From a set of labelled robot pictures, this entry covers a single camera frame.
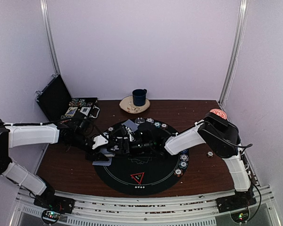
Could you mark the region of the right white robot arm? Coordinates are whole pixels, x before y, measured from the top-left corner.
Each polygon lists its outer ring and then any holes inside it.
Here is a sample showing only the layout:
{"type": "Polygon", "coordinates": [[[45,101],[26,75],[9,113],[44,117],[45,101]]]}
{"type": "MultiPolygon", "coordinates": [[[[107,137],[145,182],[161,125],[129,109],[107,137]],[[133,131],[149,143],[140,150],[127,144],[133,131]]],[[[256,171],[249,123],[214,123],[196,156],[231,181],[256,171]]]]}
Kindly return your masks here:
{"type": "Polygon", "coordinates": [[[213,112],[180,133],[167,133],[163,127],[146,121],[137,130],[115,138],[118,156],[177,155],[192,147],[206,144],[228,167],[235,194],[232,203],[242,208],[253,196],[253,184],[244,159],[245,150],[253,144],[242,145],[238,128],[213,112]]]}

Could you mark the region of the blue playing card deck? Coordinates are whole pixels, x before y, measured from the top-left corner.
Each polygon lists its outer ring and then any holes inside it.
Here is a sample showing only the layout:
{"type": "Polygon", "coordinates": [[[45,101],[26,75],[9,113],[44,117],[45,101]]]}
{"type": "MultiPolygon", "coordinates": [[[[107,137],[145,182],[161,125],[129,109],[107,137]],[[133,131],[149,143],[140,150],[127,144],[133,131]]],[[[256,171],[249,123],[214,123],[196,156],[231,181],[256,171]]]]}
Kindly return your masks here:
{"type": "Polygon", "coordinates": [[[115,153],[109,152],[107,149],[104,149],[103,154],[104,154],[106,157],[115,157],[115,153]]]}

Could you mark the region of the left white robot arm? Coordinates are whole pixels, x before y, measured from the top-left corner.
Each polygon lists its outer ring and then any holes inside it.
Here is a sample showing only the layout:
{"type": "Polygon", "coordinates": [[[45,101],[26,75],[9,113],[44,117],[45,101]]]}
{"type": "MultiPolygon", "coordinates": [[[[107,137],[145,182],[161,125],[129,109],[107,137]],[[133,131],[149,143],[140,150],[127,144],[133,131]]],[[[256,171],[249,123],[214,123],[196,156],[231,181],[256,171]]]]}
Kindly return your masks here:
{"type": "Polygon", "coordinates": [[[85,135],[80,124],[92,124],[83,114],[67,119],[39,123],[6,123],[0,119],[0,176],[27,189],[48,209],[58,205],[55,190],[45,180],[26,169],[26,162],[36,156],[29,148],[43,145],[65,144],[85,151],[93,161],[107,158],[98,148],[108,144],[103,132],[95,138],[85,135]]]}

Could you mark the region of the green chips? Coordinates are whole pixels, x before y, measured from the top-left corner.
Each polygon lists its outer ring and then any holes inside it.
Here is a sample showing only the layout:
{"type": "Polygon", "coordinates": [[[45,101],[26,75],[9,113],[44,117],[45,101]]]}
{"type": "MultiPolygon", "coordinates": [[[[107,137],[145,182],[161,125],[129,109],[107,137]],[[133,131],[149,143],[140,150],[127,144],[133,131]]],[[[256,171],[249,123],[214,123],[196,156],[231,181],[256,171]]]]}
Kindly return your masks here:
{"type": "Polygon", "coordinates": [[[156,128],[160,128],[160,127],[161,127],[161,123],[160,123],[160,122],[155,122],[155,123],[154,123],[154,126],[155,126],[156,128]]]}

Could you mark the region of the blue ten poker chip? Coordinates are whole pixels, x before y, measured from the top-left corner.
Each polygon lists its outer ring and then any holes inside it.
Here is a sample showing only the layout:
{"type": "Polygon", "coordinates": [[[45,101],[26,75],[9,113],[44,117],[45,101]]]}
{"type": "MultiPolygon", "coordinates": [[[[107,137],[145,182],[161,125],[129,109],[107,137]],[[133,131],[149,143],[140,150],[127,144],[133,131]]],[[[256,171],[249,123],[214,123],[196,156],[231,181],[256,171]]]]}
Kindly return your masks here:
{"type": "Polygon", "coordinates": [[[186,154],[181,154],[181,155],[180,155],[180,159],[181,159],[182,161],[188,161],[188,160],[189,160],[189,156],[186,155],[186,154]]]}

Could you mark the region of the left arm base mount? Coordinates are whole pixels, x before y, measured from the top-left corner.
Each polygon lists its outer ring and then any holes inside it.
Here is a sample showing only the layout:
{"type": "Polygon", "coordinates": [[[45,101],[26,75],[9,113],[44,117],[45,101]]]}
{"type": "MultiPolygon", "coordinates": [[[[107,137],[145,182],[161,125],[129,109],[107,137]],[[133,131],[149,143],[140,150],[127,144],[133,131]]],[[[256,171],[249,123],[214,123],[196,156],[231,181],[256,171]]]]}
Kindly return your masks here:
{"type": "Polygon", "coordinates": [[[36,206],[44,208],[41,213],[41,220],[47,225],[52,225],[59,221],[62,214],[72,213],[75,200],[72,198],[54,196],[54,200],[51,204],[41,198],[35,198],[33,203],[36,206]]]}

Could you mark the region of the green fifty poker chip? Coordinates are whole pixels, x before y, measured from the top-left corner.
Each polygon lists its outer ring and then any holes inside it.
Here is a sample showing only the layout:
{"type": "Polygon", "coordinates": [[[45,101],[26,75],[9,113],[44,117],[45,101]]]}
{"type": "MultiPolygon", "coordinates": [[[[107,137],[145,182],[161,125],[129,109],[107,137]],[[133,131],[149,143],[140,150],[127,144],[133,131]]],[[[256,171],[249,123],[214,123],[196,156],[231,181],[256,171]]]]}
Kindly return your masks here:
{"type": "Polygon", "coordinates": [[[186,161],[180,161],[179,168],[180,169],[186,169],[188,167],[188,163],[186,161]]]}

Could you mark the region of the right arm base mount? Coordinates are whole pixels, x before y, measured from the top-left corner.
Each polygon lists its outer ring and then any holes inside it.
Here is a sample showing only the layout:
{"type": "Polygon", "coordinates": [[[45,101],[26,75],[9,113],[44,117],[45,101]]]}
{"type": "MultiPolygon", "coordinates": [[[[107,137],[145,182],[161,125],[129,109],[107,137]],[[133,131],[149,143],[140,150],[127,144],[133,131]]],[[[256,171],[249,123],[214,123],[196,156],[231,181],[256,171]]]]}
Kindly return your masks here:
{"type": "Polygon", "coordinates": [[[256,198],[247,200],[234,195],[216,199],[219,213],[229,212],[232,221],[238,224],[247,223],[251,219],[250,206],[256,203],[256,198]]]}

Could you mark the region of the red triangle all-in marker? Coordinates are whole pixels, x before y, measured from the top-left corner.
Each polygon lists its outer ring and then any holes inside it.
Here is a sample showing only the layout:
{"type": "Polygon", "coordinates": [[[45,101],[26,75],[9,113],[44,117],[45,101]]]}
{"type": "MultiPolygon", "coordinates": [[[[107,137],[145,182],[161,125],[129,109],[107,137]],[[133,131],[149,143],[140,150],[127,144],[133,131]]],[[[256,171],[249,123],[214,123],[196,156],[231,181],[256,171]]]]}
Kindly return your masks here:
{"type": "Polygon", "coordinates": [[[131,174],[130,177],[137,183],[137,184],[141,184],[144,178],[144,174],[145,172],[140,172],[140,173],[135,173],[135,174],[131,174]]]}

